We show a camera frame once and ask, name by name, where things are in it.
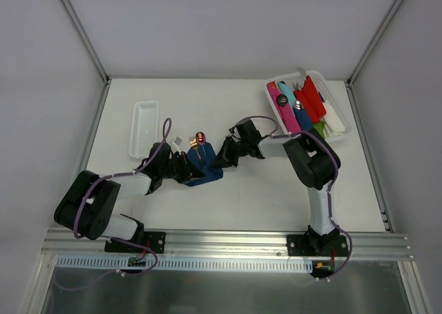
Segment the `blue paper napkin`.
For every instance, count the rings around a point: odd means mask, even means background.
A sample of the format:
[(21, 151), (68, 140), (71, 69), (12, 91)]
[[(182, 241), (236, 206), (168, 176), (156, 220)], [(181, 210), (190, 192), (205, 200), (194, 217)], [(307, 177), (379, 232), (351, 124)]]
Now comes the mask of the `blue paper napkin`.
[(211, 163), (215, 160), (215, 151), (212, 145), (209, 142), (206, 142), (203, 146), (198, 148), (198, 152), (202, 159), (198, 159), (196, 151), (190, 148), (187, 152), (187, 157), (189, 161), (202, 173), (204, 173), (205, 177), (202, 179), (197, 179), (193, 181), (189, 181), (186, 183), (187, 186), (193, 187), (202, 185), (205, 183), (217, 181), (222, 179), (224, 176), (224, 172), (221, 168), (212, 168)]

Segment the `iridescent rainbow spoon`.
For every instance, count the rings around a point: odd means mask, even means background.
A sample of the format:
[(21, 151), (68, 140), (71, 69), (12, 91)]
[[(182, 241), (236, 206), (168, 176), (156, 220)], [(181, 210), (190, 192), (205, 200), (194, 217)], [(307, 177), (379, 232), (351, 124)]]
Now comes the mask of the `iridescent rainbow spoon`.
[(204, 145), (206, 143), (206, 136), (205, 136), (205, 134), (203, 132), (197, 132), (195, 134), (195, 139), (196, 139), (196, 142), (197, 142), (198, 146), (202, 149), (202, 151), (203, 151), (203, 153), (205, 155), (206, 154), (205, 148), (204, 148)]

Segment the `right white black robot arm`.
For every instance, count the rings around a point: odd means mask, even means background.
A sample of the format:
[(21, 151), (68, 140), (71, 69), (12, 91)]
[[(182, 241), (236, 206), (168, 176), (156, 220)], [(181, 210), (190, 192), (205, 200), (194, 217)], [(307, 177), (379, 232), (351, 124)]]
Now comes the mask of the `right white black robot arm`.
[(312, 128), (287, 135), (262, 136), (251, 117), (241, 119), (229, 129), (222, 147), (211, 163), (213, 168), (238, 165), (239, 158), (286, 157), (300, 182), (307, 187), (310, 223), (306, 235), (294, 244), (315, 255), (326, 255), (340, 236), (334, 219), (334, 183), (340, 159), (331, 146)]

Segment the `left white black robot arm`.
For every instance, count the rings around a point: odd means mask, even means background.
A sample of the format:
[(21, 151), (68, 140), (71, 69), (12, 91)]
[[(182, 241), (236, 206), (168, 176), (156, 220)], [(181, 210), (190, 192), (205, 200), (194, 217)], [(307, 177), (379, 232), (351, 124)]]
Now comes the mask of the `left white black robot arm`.
[(130, 172), (100, 176), (81, 171), (55, 209), (54, 221), (69, 228), (77, 239), (120, 239), (127, 251), (136, 252), (144, 244), (144, 224), (114, 213), (116, 202), (150, 195), (165, 179), (187, 184), (204, 178), (186, 153), (173, 152), (163, 141), (155, 143), (149, 156)]

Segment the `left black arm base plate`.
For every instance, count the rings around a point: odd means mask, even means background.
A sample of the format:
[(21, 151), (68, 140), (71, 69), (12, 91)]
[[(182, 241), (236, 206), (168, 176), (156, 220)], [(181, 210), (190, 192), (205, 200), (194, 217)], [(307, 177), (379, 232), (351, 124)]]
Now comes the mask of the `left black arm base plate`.
[(162, 254), (166, 244), (166, 233), (142, 230), (130, 240), (111, 238), (105, 243), (106, 253), (141, 253), (145, 248)]

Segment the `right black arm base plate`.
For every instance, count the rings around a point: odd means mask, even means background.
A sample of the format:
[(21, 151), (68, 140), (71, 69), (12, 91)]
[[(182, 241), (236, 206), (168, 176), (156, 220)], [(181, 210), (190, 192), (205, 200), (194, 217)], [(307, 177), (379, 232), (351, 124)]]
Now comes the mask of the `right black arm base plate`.
[(287, 252), (291, 257), (347, 257), (349, 245), (344, 235), (339, 235), (333, 240), (320, 241), (310, 234), (286, 236)]

